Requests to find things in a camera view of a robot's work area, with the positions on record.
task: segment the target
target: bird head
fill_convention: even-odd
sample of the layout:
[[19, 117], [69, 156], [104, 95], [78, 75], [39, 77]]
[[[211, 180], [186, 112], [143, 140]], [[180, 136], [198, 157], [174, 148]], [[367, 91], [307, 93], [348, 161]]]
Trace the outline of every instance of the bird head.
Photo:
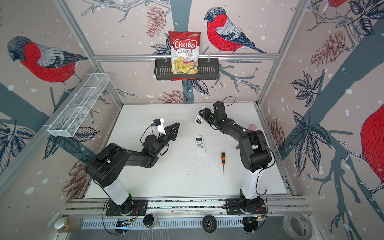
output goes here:
[[209, 23], [212, 23], [214, 19], [219, 15], [226, 15], [224, 8], [214, 7], [207, 11], [207, 14], [204, 17], [204, 20], [207, 20]]
[[20, 59], [21, 61], [26, 61], [24, 47], [31, 42], [29, 38], [23, 36], [17, 36], [11, 39], [11, 41], [8, 42], [8, 52], [12, 60]]

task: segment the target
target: gray floor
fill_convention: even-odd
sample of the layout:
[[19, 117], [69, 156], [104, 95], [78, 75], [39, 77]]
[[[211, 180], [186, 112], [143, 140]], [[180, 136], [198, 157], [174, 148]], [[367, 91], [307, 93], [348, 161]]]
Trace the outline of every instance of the gray floor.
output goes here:
[[105, 230], [80, 230], [77, 233], [71, 233], [67, 240], [291, 240], [285, 233], [282, 222], [282, 217], [270, 217], [255, 234], [247, 233], [242, 228], [218, 228], [213, 233], [206, 233], [202, 228], [168, 230], [156, 230], [154, 228], [152, 230], [132, 230], [127, 232], [125, 236], [114, 236]]

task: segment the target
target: silver jar lid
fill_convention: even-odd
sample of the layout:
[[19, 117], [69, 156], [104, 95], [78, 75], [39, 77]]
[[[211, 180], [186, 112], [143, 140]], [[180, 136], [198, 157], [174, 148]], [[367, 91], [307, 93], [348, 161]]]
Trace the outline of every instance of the silver jar lid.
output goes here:
[[63, 228], [65, 228], [67, 226], [67, 223], [68, 223], [67, 218], [58, 219], [54, 224], [55, 230], [57, 230], [57, 231], [62, 230]]

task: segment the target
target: orange and black screwdriver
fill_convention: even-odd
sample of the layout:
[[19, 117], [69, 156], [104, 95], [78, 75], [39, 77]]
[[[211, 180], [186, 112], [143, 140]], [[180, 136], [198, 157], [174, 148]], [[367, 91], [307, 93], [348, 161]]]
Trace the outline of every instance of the orange and black screwdriver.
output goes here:
[[224, 175], [225, 152], [221, 153], [221, 165], [223, 165], [223, 177], [225, 177], [225, 175]]

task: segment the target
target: black basket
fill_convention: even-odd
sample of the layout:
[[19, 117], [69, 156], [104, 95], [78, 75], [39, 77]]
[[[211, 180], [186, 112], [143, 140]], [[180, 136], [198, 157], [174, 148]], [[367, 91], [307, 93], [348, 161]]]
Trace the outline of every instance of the black basket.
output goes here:
[[171, 59], [156, 59], [155, 75], [157, 80], [216, 80], [219, 75], [218, 58], [199, 58], [196, 74], [173, 74]]

